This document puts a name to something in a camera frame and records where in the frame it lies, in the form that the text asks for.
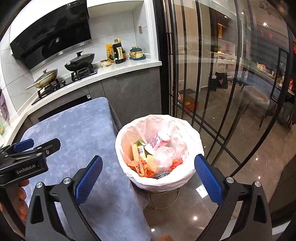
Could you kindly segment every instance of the barcode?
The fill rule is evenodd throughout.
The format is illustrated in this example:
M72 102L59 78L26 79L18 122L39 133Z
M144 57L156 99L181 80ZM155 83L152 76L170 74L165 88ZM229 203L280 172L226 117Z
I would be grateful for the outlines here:
M141 156L141 155L145 155L142 146L138 148L138 152L139 152L139 155L140 155L140 156Z

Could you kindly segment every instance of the wok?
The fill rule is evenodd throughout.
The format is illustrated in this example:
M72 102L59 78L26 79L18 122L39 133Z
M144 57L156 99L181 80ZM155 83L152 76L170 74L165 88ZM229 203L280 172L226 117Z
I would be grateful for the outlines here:
M69 71L77 71L89 66L94 60L94 53L81 55L83 51L76 53L77 57L65 64L65 68Z
M34 86L38 89L41 89L41 88L49 85L51 82L53 82L57 78L57 69L51 70L49 72L46 72L46 70L43 71L43 75L40 76L35 81L34 84L28 86L26 89L28 90Z

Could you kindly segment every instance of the stove burner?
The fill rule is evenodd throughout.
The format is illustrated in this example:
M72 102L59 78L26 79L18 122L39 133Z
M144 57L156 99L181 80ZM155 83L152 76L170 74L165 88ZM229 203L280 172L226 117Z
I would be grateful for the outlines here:
M94 67L92 66L92 64L90 64L89 66L83 69L72 72L71 77L72 77L72 81L75 82L85 77L91 76L93 74L96 74L96 72L94 71Z
M65 86L65 85L66 85L66 81L59 82L58 79L55 79L49 85L47 85L44 88L38 90L39 100L41 100L45 96L55 92L56 90L60 89L62 86Z

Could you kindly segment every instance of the soy sauce bottle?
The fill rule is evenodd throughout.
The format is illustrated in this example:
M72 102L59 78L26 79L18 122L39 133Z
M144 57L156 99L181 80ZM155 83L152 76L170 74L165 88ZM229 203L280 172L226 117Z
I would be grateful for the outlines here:
M124 62L122 45L121 45L120 39L115 39L114 41L115 43L112 45L112 48L113 48L115 63L121 64Z

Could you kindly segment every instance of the white paper on floor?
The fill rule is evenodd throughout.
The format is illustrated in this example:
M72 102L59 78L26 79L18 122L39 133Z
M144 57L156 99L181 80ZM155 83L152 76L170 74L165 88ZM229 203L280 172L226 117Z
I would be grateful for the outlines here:
M207 190L205 189L205 186L204 186L203 184L200 185L200 186L196 189L196 191L198 192L198 194L199 194L202 198L204 198L205 196L208 195Z

